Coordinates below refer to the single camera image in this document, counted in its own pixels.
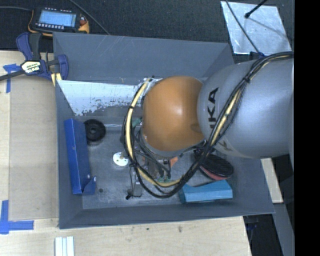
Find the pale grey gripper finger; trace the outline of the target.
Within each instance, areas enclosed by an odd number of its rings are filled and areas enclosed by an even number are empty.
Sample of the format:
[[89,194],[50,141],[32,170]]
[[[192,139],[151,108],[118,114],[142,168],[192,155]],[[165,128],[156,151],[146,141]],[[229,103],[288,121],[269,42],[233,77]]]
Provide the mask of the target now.
[[143,194],[143,187],[139,181],[138,176],[136,175],[134,178],[134,196],[141,197]]

